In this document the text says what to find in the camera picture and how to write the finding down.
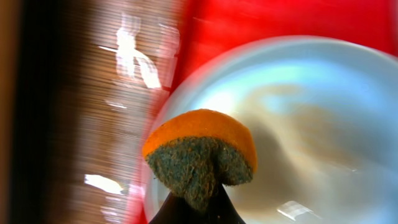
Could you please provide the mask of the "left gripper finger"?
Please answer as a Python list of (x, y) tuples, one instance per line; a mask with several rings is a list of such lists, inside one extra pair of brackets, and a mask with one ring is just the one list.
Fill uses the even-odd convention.
[(222, 185), (210, 198), (204, 213), (193, 209), (180, 197), (169, 193), (166, 201), (149, 224), (245, 224)]

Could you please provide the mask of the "orange green sponge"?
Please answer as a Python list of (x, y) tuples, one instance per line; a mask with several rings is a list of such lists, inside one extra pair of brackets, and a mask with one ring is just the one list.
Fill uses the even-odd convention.
[(201, 213), (219, 185), (250, 183), (257, 171), (250, 130), (208, 109), (180, 114), (159, 126), (145, 141), (142, 155), (161, 183)]

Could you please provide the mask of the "white plate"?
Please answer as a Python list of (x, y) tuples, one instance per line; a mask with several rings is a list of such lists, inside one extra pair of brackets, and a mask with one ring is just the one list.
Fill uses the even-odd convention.
[(155, 125), (202, 108), (253, 135), (253, 181), (226, 188), (244, 222), (397, 222), (395, 57), (321, 37), (256, 41), (193, 73)]

